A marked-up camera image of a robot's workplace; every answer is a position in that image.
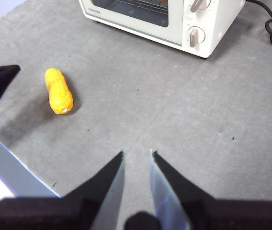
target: gray table surface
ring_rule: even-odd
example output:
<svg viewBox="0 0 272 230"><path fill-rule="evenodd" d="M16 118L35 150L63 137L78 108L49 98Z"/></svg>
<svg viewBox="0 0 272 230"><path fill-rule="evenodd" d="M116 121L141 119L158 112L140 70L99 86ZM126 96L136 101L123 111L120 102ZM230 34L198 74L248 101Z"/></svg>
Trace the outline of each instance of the gray table surface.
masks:
<svg viewBox="0 0 272 230"><path fill-rule="evenodd" d="M0 19L0 66L22 69L0 101L0 141L60 195L123 150L118 229L154 213L149 149L215 197L272 199L267 19L246 3L204 61L86 19L77 0L28 0ZM50 67L74 95L67 115L49 107Z"/></svg>

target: toaster oven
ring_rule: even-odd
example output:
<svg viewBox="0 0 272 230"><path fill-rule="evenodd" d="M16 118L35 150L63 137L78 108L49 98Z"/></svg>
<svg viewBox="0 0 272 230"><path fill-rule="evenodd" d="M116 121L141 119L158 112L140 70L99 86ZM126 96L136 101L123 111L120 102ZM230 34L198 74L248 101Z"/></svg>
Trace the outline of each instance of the toaster oven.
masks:
<svg viewBox="0 0 272 230"><path fill-rule="evenodd" d="M79 0L87 18L207 58L245 0Z"/></svg>

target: yellow corn cob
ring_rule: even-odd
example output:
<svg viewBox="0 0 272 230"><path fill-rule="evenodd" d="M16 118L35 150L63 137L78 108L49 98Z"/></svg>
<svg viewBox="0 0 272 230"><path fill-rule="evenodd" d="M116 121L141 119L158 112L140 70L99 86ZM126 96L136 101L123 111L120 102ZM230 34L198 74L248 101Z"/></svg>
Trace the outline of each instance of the yellow corn cob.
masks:
<svg viewBox="0 0 272 230"><path fill-rule="evenodd" d="M66 114L73 107L72 94L65 77L55 68L45 72L45 84L49 91L49 103L56 114Z"/></svg>

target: oven knob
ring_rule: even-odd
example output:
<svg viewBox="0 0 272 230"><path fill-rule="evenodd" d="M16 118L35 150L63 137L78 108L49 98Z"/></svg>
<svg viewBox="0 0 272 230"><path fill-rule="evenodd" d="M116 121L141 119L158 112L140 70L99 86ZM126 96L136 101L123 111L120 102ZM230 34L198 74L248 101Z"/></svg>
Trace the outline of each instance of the oven knob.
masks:
<svg viewBox="0 0 272 230"><path fill-rule="evenodd" d="M188 30L189 45L195 47L197 44L202 43L205 39L204 31L197 26L193 26Z"/></svg>
<svg viewBox="0 0 272 230"><path fill-rule="evenodd" d="M196 12L197 10L203 10L209 6L211 0L190 0L192 7L190 8L191 12Z"/></svg>

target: oven window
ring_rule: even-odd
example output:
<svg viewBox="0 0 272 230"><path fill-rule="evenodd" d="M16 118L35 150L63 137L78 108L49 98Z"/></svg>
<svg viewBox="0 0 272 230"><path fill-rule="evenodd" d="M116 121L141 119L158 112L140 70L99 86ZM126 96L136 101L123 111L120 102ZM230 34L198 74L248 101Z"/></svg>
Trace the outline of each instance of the oven window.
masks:
<svg viewBox="0 0 272 230"><path fill-rule="evenodd" d="M95 6L167 27L168 0L91 0Z"/></svg>

